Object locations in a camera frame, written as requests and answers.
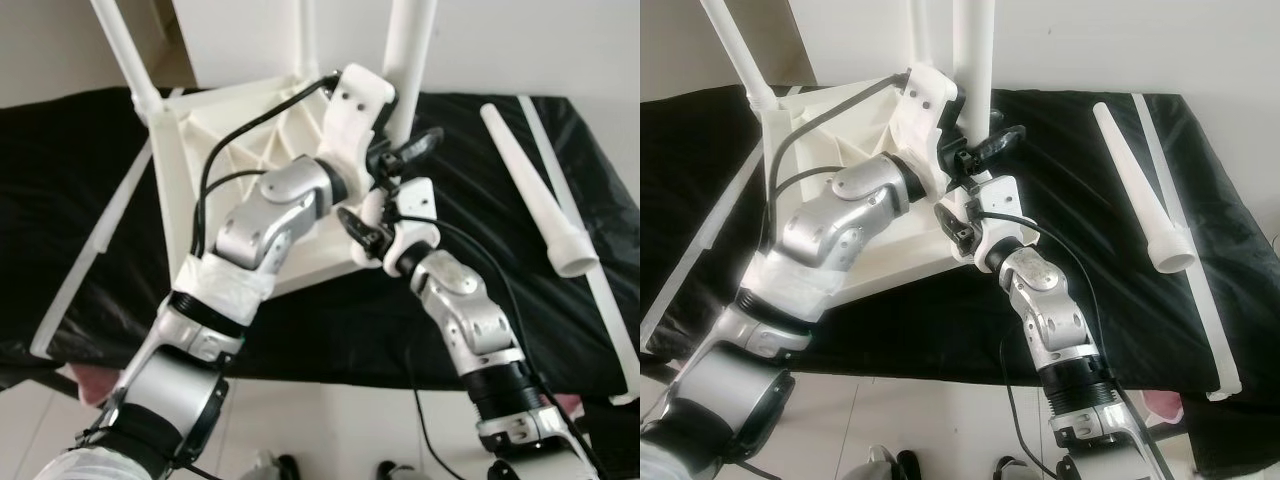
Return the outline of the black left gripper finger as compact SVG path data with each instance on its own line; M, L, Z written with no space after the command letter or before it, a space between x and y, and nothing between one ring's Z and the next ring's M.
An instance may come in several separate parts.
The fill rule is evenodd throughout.
M975 146L978 166L993 166L1012 155L1012 151L1027 137L1024 125L1006 127Z
M444 129L440 127L426 128L396 150L396 168L404 169L410 164L426 157L444 140Z

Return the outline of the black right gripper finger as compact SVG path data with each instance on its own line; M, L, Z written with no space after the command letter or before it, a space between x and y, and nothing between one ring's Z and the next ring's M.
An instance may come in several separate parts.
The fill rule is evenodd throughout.
M945 196L934 205L941 229L957 251L957 233L969 220L978 220L978 202L972 196Z
M371 243L371 234L379 225L369 225L348 207L338 207L338 221L347 236L356 243L358 251L367 253Z

